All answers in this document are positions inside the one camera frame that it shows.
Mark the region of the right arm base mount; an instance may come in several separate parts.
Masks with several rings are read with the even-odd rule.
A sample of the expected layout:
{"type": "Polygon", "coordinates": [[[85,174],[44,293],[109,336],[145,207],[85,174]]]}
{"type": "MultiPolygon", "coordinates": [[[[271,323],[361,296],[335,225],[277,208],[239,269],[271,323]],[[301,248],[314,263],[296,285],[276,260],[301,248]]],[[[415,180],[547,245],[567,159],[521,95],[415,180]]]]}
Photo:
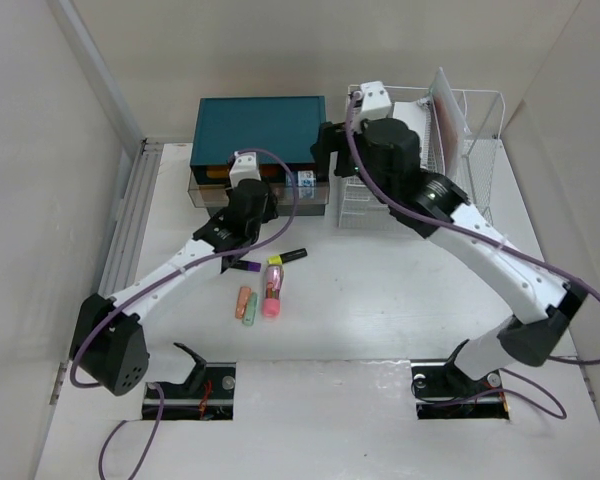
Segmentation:
{"type": "Polygon", "coordinates": [[[500,372],[479,380],[447,368],[444,360],[411,363],[411,392],[419,420],[508,420],[500,372]]]}

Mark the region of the blue cleaning gel jar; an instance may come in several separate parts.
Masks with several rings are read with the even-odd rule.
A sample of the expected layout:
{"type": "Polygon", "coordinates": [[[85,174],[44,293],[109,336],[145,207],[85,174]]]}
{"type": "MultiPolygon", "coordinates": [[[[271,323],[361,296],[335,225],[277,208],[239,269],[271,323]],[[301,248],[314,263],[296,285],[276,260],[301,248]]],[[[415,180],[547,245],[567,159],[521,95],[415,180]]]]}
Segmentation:
{"type": "Polygon", "coordinates": [[[314,199],[316,195],[316,177],[312,170],[297,172],[297,185],[301,199],[314,199]]]}

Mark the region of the grey setup guide booklet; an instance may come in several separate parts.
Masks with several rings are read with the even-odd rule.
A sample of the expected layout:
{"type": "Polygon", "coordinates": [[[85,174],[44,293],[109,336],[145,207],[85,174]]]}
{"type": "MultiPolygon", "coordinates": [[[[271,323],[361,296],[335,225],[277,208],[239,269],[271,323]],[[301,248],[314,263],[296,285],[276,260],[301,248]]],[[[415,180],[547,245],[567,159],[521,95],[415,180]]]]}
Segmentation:
{"type": "Polygon", "coordinates": [[[431,112],[427,99],[395,102],[392,117],[403,121],[418,135],[422,148],[429,143],[431,112]]]}

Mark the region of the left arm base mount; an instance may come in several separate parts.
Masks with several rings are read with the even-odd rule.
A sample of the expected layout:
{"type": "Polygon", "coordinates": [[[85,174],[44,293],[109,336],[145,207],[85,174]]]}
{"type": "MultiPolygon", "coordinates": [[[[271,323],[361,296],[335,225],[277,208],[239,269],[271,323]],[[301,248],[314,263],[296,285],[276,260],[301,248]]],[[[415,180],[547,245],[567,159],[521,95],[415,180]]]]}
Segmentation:
{"type": "Polygon", "coordinates": [[[237,365],[234,362],[209,363],[188,346],[175,342],[174,347],[191,364],[181,383],[159,382],[158,391],[145,387],[141,405],[143,420],[230,421],[234,415],[237,365]]]}

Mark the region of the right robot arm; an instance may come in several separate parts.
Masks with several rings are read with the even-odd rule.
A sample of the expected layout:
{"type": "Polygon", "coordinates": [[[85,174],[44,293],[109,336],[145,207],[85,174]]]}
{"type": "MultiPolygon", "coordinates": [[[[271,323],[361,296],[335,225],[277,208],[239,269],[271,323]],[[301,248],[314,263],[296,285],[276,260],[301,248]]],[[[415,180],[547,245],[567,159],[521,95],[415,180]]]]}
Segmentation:
{"type": "Polygon", "coordinates": [[[318,164],[335,155],[337,176],[358,176],[393,218],[460,260],[511,309],[501,325],[460,343],[443,365],[415,374],[427,397],[470,397],[503,367],[551,359],[587,291],[521,253],[457,184],[423,168],[416,132],[393,118],[365,120],[359,131],[325,122],[310,152],[318,164]]]}

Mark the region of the clear mesh zip pouch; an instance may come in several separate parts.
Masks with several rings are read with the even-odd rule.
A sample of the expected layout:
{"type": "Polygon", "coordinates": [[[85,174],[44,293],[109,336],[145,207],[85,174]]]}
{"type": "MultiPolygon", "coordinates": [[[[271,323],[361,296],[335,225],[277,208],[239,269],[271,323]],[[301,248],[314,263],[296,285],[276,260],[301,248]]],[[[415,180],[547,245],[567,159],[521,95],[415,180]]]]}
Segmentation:
{"type": "Polygon", "coordinates": [[[444,70],[439,67],[429,87],[437,123],[444,171],[448,177],[456,175],[467,134],[470,132],[465,114],[460,108],[444,70]]]}

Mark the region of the clear top drawer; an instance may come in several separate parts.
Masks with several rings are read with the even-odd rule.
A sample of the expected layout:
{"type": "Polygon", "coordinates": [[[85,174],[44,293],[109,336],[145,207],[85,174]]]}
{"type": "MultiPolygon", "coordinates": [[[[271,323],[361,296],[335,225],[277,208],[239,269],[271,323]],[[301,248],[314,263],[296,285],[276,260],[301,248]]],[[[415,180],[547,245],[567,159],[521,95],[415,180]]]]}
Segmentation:
{"type": "MultiPolygon", "coordinates": [[[[270,186],[278,199],[280,207],[293,205],[291,186],[287,186],[285,183],[271,183],[270,186]]],[[[193,176],[189,179],[188,194],[196,208],[212,209],[227,206],[228,196],[226,190],[224,183],[202,185],[193,176]]],[[[327,205],[330,185],[328,182],[316,182],[313,186],[299,186],[298,193],[299,207],[327,205]]]]}

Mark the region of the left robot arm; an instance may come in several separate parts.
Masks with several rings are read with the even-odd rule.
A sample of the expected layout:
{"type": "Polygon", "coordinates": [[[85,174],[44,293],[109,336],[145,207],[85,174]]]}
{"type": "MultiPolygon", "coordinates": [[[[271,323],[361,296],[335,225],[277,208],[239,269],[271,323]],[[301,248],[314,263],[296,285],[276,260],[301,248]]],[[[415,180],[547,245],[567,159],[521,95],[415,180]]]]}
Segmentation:
{"type": "Polygon", "coordinates": [[[229,204],[168,261],[108,297],[94,293],[83,300],[70,347],[71,384],[103,387],[115,396],[131,391],[151,365],[144,326],[196,284],[224,273],[261,246],[261,226],[277,217],[277,199],[269,184],[241,180],[230,191],[229,204]]]}

